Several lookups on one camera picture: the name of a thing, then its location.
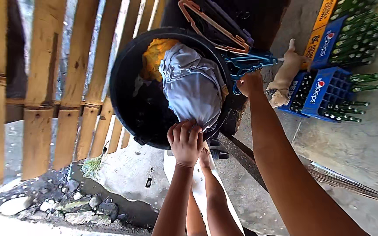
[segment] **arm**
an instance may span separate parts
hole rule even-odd
[[[183,121],[170,127],[167,139],[176,157],[176,167],[170,188],[158,214],[153,236],[184,235],[189,191],[195,163],[202,149],[201,127],[195,121]]]
[[[247,74],[238,87],[250,100],[257,167],[290,235],[367,235],[298,159],[263,93],[262,75]]]

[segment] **tan dog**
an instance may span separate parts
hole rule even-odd
[[[301,69],[301,65],[304,62],[310,62],[309,58],[300,56],[296,52],[294,52],[294,43],[295,39],[291,39],[288,51],[284,53],[283,60],[280,59],[280,61],[284,61],[284,63],[276,73],[274,80],[270,82],[268,87],[266,88],[266,93],[272,95],[272,98],[269,101],[272,108],[288,104],[288,91],[291,82],[297,75],[298,71]]]

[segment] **rock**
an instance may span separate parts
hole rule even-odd
[[[79,201],[69,202],[63,205],[57,205],[56,210],[61,210],[65,212],[77,212],[77,211],[90,211],[91,207],[89,205],[90,199],[81,199]]]
[[[22,220],[24,218],[27,218],[27,217],[33,215],[35,211],[36,211],[35,208],[33,208],[33,209],[25,209],[25,210],[21,211],[18,214],[18,219]]]
[[[120,221],[126,221],[127,218],[128,218],[127,214],[118,215],[118,220],[120,220]]]
[[[91,222],[93,216],[94,212],[92,211],[66,213],[65,220],[73,225],[79,225]]]
[[[30,220],[43,220],[46,219],[47,213],[42,212],[42,211],[37,211],[33,215],[29,216],[28,218]]]
[[[78,199],[80,199],[82,197],[84,197],[84,195],[82,195],[82,193],[80,193],[80,192],[76,192],[74,194],[74,196],[72,196],[72,198],[74,198],[74,200],[78,200]]]
[[[116,217],[118,216],[118,211],[119,211],[119,207],[115,203],[102,202],[99,205],[99,209],[97,210],[97,213],[108,215],[112,218],[112,220],[115,220]]]
[[[40,189],[39,192],[41,192],[42,194],[47,194],[49,190],[47,188],[43,188],[43,189]]]
[[[106,226],[112,223],[112,219],[108,215],[94,215],[91,218],[91,223]]]
[[[40,205],[40,210],[45,212],[48,210],[55,209],[56,206],[57,206],[57,203],[55,203],[54,200],[50,199],[48,201],[42,202],[42,205]]]
[[[32,204],[32,198],[29,196],[18,197],[4,202],[0,206],[0,213],[6,216],[15,215],[29,208]]]
[[[102,200],[96,194],[92,196],[89,202],[92,208],[98,206],[100,203],[102,203]]]
[[[59,219],[59,220],[65,220],[65,215],[61,211],[58,211],[58,210],[53,213],[49,213],[48,217]]]
[[[70,179],[68,181],[68,190],[70,193],[74,192],[78,186],[80,185],[80,183],[78,181],[76,181],[75,179]]]

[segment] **laundry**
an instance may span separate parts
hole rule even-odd
[[[174,39],[153,39],[142,55],[142,70],[139,75],[146,81],[162,81],[158,67],[164,58],[166,51],[171,49],[179,40]]]
[[[178,42],[166,51],[158,70],[168,107],[179,121],[194,119],[202,131],[214,128],[228,94],[217,64]]]

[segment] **blue plastic crate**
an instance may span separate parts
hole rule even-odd
[[[300,88],[300,84],[303,81],[304,75],[306,75],[306,74],[307,74],[307,72],[303,71],[303,72],[299,72],[296,75],[296,77],[293,79],[293,81],[290,85],[289,92],[288,92],[288,99],[290,99],[290,102],[287,105],[283,105],[283,106],[278,107],[279,110],[283,110],[283,111],[286,111],[288,113],[291,113],[293,115],[297,115],[297,116],[300,116],[300,117],[309,118],[308,115],[296,113],[296,112],[290,110],[291,103],[294,100],[294,95],[297,93],[298,88]]]
[[[322,69],[331,66],[328,62],[329,57],[331,56],[335,42],[338,40],[344,20],[347,17],[348,16],[343,16],[326,26],[322,36],[323,39],[320,41],[316,55],[313,58],[312,69]]]
[[[302,109],[302,113],[324,121],[331,121],[325,116],[319,115],[327,108],[329,103],[341,104],[350,101],[353,93],[349,92],[350,82],[347,81],[351,72],[340,67],[332,67],[318,71]]]

